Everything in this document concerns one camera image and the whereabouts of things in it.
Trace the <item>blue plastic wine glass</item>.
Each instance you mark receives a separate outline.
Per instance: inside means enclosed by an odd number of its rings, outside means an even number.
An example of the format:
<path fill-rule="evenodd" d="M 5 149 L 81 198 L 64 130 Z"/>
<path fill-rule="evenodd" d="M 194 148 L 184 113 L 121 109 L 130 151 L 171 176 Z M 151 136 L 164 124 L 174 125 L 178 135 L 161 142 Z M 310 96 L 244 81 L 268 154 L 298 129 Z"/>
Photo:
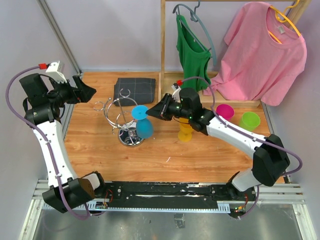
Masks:
<path fill-rule="evenodd" d="M 154 133 L 154 128 L 151 121 L 147 118 L 148 107 L 145 105 L 137 105 L 132 111 L 131 115 L 136 120 L 136 132 L 142 139 L 150 138 Z"/>

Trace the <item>yellow plastic wine glass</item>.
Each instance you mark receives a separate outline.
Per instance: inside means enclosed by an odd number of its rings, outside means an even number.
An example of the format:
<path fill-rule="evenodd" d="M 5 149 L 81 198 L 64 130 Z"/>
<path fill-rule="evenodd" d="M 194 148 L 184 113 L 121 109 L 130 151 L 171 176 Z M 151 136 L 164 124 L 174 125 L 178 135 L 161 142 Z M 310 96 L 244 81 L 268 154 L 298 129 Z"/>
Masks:
<path fill-rule="evenodd" d="M 192 139 L 193 128 L 189 125 L 189 121 L 185 118 L 179 118 L 178 139 L 182 142 L 189 142 Z"/>

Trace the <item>magenta plastic wine glass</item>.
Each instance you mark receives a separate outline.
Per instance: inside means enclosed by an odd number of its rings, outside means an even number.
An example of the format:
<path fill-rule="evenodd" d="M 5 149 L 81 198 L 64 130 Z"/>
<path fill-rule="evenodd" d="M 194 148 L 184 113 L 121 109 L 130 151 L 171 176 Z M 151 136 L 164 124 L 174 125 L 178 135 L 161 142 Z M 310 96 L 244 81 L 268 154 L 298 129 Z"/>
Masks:
<path fill-rule="evenodd" d="M 227 121 L 231 120 L 235 115 L 235 110 L 232 106 L 228 104 L 220 104 L 216 108 L 216 113 L 226 119 Z"/>

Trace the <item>lime green plastic wine glass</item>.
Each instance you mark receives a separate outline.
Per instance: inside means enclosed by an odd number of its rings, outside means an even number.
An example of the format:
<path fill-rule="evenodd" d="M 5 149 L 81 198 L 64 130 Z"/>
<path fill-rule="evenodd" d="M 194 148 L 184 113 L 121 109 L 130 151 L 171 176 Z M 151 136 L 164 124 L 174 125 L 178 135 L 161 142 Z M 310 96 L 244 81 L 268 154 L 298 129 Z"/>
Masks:
<path fill-rule="evenodd" d="M 247 131 L 253 132 L 260 123 L 261 119 L 255 112 L 247 111 L 241 116 L 238 126 Z"/>

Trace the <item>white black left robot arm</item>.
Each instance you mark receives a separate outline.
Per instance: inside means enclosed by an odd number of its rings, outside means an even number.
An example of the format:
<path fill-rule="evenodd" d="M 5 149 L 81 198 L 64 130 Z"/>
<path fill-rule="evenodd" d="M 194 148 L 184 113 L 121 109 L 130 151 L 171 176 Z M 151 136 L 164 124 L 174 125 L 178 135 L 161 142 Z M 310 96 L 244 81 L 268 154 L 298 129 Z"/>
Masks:
<path fill-rule="evenodd" d="M 49 189 L 42 193 L 42 198 L 49 206 L 65 213 L 107 193 L 107 185 L 98 171 L 78 177 L 73 170 L 60 118 L 60 109 L 65 104 L 87 103 L 97 91 L 78 75 L 72 77 L 75 87 L 67 80 L 58 82 L 50 77 L 52 90 L 48 90 L 42 78 L 42 74 L 33 73 L 19 80 L 27 95 L 23 105 L 31 105 L 31 109 L 24 109 L 24 118 L 31 123 L 47 168 Z"/>

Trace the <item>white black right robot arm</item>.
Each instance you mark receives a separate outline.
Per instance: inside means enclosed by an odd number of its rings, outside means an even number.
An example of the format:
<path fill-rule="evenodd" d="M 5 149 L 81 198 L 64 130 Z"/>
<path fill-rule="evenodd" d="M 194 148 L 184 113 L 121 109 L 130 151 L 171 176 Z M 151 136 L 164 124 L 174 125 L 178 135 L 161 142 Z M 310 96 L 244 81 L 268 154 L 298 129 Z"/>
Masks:
<path fill-rule="evenodd" d="M 221 139 L 252 158 L 252 168 L 235 173 L 224 188 L 224 195 L 240 199 L 245 191 L 260 185 L 272 187 L 285 173 L 290 160 L 281 139 L 247 131 L 203 107 L 199 94 L 192 88 L 166 93 L 147 115 L 163 121 L 183 118 L 193 130 Z"/>

